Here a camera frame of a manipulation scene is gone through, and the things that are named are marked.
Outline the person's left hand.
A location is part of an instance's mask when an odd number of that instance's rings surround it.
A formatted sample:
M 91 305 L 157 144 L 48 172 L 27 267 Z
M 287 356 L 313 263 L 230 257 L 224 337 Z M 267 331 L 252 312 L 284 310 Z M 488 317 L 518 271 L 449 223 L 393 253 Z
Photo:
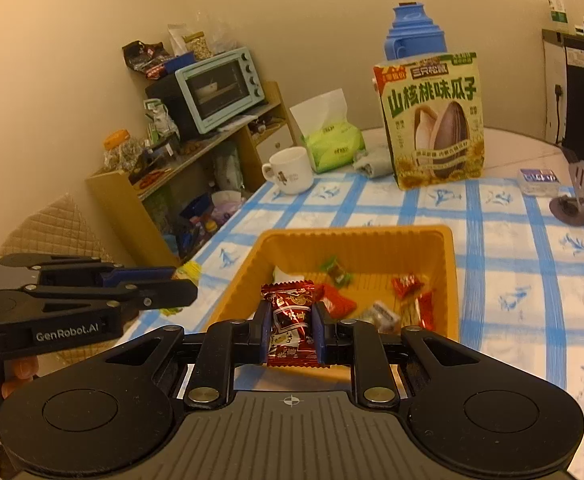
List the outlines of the person's left hand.
M 0 361 L 0 399 L 5 399 L 19 387 L 32 382 L 38 371 L 39 360 L 36 356 Z

